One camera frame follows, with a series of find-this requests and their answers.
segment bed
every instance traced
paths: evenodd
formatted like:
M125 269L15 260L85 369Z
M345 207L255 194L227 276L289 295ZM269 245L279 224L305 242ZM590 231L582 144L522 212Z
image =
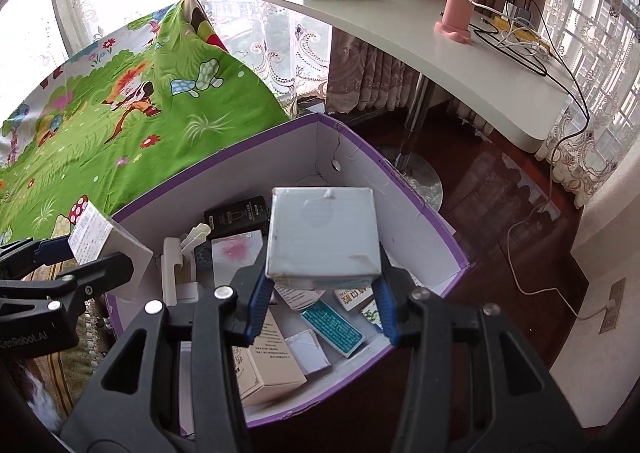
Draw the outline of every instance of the bed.
M2 123L0 243L69 234L87 202L112 214L287 120L268 87L226 51L197 0L144 16L60 65ZM25 279L52 279L72 265ZM98 321L88 303L80 344L36 361L63 416L105 349Z

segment red mushroom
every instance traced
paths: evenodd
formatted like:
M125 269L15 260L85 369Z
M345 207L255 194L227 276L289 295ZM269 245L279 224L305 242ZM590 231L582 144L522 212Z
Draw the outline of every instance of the red mushroom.
M78 202L74 204L74 206L71 208L71 211L69 211L69 217L68 217L69 222L71 222L71 225L73 226L76 225L76 222L78 222L80 215L86 209L87 204L89 204L89 197L87 197L87 195L82 195L78 199Z

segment wall outlet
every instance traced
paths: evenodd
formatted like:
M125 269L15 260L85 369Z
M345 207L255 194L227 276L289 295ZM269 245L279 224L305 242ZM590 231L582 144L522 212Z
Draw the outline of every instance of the wall outlet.
M622 295L625 293L626 277L619 279L611 286L609 292L609 301L614 301L616 304L612 308L607 308L604 313L604 319L602 320L602 326L600 327L600 334L604 334L609 330L613 330L618 322L618 314L620 313L620 304L622 303Z

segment desk leg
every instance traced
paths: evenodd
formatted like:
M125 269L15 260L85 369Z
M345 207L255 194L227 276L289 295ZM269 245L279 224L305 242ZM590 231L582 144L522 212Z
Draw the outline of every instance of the desk leg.
M415 142L424 125L429 101L433 96L435 83L424 75L418 76L414 100L404 122L404 136L400 147L384 147L380 153L394 162L398 172L404 175L407 182L415 189L434 211L442 205L442 182L436 171L426 160L413 154Z

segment black box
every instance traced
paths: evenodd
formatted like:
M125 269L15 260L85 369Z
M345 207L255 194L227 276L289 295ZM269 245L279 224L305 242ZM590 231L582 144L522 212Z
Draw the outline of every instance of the black box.
M211 232L209 240L248 233L260 229L263 236L269 228L269 210L264 197L253 197L204 212L204 220Z

